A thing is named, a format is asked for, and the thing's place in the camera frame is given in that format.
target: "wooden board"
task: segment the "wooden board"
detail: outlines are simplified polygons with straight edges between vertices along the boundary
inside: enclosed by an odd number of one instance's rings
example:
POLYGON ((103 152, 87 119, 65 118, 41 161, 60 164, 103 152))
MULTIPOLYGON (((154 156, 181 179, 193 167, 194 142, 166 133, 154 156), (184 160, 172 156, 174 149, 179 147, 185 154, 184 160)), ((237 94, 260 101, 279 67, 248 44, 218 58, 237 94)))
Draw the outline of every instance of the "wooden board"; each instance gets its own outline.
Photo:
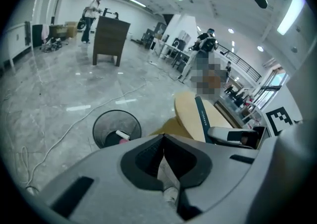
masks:
MULTIPOLYGON (((207 100, 203 104, 210 126, 232 128, 222 114, 207 100)), ((195 102, 195 93, 183 92, 175 95, 174 108, 178 122, 194 140, 205 142, 203 126, 195 102)))

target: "cardboard box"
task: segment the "cardboard box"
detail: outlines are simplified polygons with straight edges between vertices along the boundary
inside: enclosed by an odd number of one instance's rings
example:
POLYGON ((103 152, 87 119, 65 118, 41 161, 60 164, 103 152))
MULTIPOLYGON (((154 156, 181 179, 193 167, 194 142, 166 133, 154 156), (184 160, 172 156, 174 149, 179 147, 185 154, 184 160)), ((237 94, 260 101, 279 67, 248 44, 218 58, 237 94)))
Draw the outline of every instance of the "cardboard box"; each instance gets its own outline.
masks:
POLYGON ((77 35, 77 21, 66 21, 65 26, 67 27, 66 37, 74 38, 77 35))
POLYGON ((66 38, 67 36, 67 27, 63 25, 50 25, 50 37, 55 38, 66 38))
POLYGON ((159 39, 159 40, 161 40, 162 37, 163 37, 163 35, 161 35, 161 34, 154 34, 154 37, 157 38, 157 39, 159 39))

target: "wooden cabinet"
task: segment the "wooden cabinet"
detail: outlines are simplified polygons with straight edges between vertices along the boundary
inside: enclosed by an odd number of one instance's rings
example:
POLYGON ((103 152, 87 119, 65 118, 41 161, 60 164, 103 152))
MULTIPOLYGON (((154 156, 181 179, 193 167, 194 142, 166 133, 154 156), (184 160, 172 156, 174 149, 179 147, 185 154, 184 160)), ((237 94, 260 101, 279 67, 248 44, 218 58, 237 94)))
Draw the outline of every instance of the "wooden cabinet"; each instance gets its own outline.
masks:
POLYGON ((116 66, 120 66, 122 50, 130 23, 108 17, 99 17, 96 28, 93 65, 99 54, 116 56, 116 66))

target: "staircase railing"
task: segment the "staircase railing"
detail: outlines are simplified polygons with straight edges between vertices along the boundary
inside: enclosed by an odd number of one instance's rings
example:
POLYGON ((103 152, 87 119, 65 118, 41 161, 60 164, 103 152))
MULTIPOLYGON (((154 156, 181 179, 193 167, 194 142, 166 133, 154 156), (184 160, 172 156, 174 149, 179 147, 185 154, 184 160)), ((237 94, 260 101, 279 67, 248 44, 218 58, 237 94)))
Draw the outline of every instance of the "staircase railing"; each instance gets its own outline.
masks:
POLYGON ((235 53, 228 50, 226 47, 218 44, 217 50, 219 50, 222 55, 227 57, 231 61, 231 63, 235 63, 238 67, 245 71, 255 82, 257 82, 261 78, 261 75, 257 71, 255 71, 252 66, 250 66, 235 53))

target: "glossy tile floor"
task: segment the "glossy tile floor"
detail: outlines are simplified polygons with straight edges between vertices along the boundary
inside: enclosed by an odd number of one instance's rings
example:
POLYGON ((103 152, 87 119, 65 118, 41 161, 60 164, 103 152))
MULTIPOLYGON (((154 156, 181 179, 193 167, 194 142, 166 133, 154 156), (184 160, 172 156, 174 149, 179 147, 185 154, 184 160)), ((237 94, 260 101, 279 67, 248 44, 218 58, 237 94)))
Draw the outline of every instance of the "glossy tile floor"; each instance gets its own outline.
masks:
POLYGON ((179 73, 170 64, 131 41, 125 43, 120 67, 102 55, 93 66, 93 43, 83 45, 80 38, 81 34, 57 52, 35 50, 26 54, 15 63, 15 74, 8 69, 0 79, 1 155, 19 182, 27 181, 28 172, 74 122, 117 98, 74 125, 52 149, 31 182, 40 190, 98 149, 92 127, 100 114, 111 109, 128 111, 139 120, 142 136, 146 136, 175 116, 173 95, 189 89, 147 61, 156 62, 176 78, 179 73), (22 155, 23 146, 28 158, 22 155), (28 171, 23 161, 28 163, 28 171))

